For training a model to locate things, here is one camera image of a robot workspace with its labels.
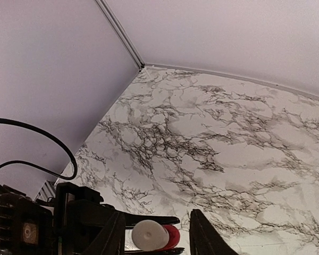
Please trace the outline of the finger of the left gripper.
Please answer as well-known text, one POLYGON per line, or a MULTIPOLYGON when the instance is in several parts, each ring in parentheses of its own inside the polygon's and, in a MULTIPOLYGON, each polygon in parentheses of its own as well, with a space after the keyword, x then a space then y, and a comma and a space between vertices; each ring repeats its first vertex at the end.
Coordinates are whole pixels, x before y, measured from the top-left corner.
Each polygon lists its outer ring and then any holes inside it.
POLYGON ((80 254, 117 213, 104 204, 99 192, 66 182, 56 188, 54 227, 59 235, 59 254, 80 254))
POLYGON ((189 243, 193 255, 238 255, 199 209, 190 214, 189 243))

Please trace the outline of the red nail polish bottle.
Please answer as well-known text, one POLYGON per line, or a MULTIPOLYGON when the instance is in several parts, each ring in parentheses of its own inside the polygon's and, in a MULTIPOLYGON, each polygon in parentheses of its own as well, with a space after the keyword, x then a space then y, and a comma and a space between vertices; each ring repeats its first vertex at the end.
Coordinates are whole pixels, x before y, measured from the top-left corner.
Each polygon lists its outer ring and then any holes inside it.
POLYGON ((153 220, 143 220, 131 232, 134 245, 141 251, 162 251, 175 248, 180 242, 180 232, 173 225, 161 225, 153 220))

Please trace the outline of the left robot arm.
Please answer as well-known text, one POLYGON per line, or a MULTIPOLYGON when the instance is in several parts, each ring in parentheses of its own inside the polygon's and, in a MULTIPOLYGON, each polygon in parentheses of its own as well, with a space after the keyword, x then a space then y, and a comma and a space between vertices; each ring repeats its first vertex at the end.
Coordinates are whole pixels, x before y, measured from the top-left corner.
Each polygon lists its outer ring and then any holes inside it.
POLYGON ((174 216, 135 215, 106 204, 99 192, 65 182, 50 201, 0 189, 0 254, 182 254, 174 216))

